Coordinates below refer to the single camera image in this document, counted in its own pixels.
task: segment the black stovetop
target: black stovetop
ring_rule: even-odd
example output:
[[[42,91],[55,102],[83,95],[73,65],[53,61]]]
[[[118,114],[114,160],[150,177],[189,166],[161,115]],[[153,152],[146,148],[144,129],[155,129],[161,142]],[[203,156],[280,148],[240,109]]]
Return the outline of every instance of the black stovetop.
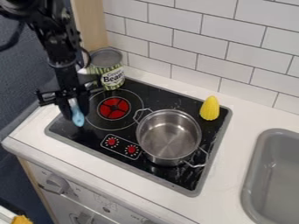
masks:
[[[218,148],[215,143],[219,144],[229,122],[229,110],[221,107],[219,118],[208,122],[198,115],[202,103],[181,94],[126,79],[121,89],[99,92],[90,98],[90,114],[82,128],[74,126],[59,115],[48,126],[46,133],[78,149],[88,148],[93,151],[92,154],[97,151],[99,158],[112,158],[108,161],[171,189],[193,194],[208,167],[194,169],[187,164],[162,167],[151,163],[136,141],[137,124],[133,115],[138,109],[146,108],[154,111],[179,109],[188,113],[202,129],[200,147],[214,156],[215,148]],[[146,113],[148,112],[139,113],[139,119]],[[197,150],[189,162],[194,165],[204,163],[205,153]]]

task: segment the can label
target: can label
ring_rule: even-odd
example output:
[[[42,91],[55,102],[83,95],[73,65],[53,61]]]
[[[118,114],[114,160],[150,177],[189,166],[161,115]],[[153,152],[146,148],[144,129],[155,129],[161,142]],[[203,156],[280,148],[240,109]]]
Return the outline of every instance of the can label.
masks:
[[[104,87],[118,87],[123,84],[124,79],[122,66],[101,75],[101,83]]]
[[[101,82],[101,85],[106,90],[115,90],[122,86],[122,84],[125,82],[125,75],[122,64],[118,64],[112,67],[90,66],[87,68],[87,72],[89,74],[97,74],[99,77],[98,81],[96,81],[98,83],[97,85],[99,85],[99,82]]]

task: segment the can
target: can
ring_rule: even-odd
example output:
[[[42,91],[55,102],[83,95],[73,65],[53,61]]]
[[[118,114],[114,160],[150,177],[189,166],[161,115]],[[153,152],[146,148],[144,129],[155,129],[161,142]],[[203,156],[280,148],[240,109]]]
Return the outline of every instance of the can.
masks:
[[[122,66],[122,53],[114,48],[101,48],[91,55],[91,63],[87,68],[88,74],[98,74],[99,82],[105,90],[115,90],[125,82]]]

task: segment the gray sink basin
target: gray sink basin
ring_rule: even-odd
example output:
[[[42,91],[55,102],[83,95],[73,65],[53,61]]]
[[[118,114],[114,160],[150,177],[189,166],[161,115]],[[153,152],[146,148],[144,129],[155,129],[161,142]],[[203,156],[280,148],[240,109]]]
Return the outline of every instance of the gray sink basin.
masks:
[[[269,129],[259,136],[241,193],[259,224],[299,223],[299,134]]]

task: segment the white subway tile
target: white subway tile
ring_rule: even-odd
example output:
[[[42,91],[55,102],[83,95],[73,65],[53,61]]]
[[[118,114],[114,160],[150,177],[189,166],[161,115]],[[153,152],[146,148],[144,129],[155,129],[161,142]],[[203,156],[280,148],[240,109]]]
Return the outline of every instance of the white subway tile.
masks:
[[[198,56],[198,67],[201,72],[215,74],[227,79],[249,82],[253,68],[242,66],[222,59]]]
[[[148,5],[133,0],[103,0],[104,11],[117,16],[148,20]]]
[[[291,95],[279,94],[275,103],[275,108],[299,115],[299,98]]]
[[[294,57],[288,74],[299,77],[299,57]]]
[[[122,50],[117,49],[119,52],[122,53],[122,64],[127,66],[128,65],[128,53]]]
[[[204,16],[202,34],[219,39],[260,46],[265,27],[257,24],[226,19],[222,17]]]
[[[299,5],[298,0],[276,0],[278,3],[285,3],[285,4],[295,4]]]
[[[232,18],[237,0],[177,0],[176,7],[225,18]]]
[[[148,56],[149,54],[149,46],[147,41],[137,38],[130,38],[110,31],[107,32],[107,35],[108,43],[112,47],[144,56]]]
[[[299,55],[299,33],[267,28],[264,48]]]
[[[111,32],[125,34],[124,18],[105,14],[106,29]]]
[[[149,43],[149,56],[182,67],[195,68],[196,53],[178,50],[172,47]]]
[[[202,15],[185,10],[176,10],[159,5],[149,5],[149,21],[152,24],[188,31],[199,32]]]
[[[129,65],[143,71],[170,78],[170,64],[129,53]]]
[[[167,46],[172,44],[172,29],[155,24],[147,24],[126,19],[127,34],[140,39],[146,39]]]
[[[143,0],[143,2],[151,3],[151,4],[162,4],[166,6],[173,7],[175,0]]]
[[[173,45],[191,52],[224,59],[226,56],[227,41],[208,38],[185,31],[175,31]]]
[[[290,55],[284,53],[235,43],[229,45],[227,54],[228,60],[279,73],[286,73],[291,58]]]
[[[272,107],[275,97],[277,96],[277,93],[274,91],[226,79],[221,81],[220,93],[232,95],[251,102],[257,102],[269,107]]]
[[[271,3],[264,0],[239,0],[236,18],[260,25],[299,31],[299,7],[283,3]]]
[[[299,96],[299,79],[284,74],[255,69],[251,84],[281,93]]]
[[[172,66],[172,79],[189,83],[194,86],[208,88],[217,91],[220,78],[207,74],[196,72],[180,66]]]

